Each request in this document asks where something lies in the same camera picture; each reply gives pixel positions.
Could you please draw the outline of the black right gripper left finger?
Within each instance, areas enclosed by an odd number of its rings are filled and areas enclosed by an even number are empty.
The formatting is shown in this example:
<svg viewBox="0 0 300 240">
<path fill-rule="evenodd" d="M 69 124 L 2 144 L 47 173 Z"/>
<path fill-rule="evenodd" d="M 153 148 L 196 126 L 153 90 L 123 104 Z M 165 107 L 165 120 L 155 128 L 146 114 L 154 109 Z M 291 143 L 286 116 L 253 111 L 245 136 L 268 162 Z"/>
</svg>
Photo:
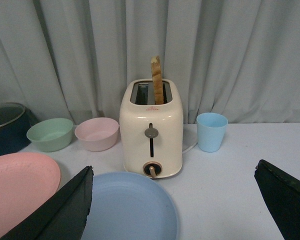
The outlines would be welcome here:
<svg viewBox="0 0 300 240">
<path fill-rule="evenodd" d="M 2 240 L 80 240 L 93 193 L 93 167 L 86 166 Z"/>
</svg>

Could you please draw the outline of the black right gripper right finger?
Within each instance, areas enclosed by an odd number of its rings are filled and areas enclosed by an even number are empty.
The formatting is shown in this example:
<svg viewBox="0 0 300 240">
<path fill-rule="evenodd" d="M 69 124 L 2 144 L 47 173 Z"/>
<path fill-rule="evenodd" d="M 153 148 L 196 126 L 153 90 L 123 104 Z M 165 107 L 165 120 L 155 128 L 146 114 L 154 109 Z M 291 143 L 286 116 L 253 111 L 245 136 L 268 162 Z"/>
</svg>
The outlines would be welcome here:
<svg viewBox="0 0 300 240">
<path fill-rule="evenodd" d="M 254 178 L 285 240 L 300 240 L 300 180 L 261 159 Z"/>
</svg>

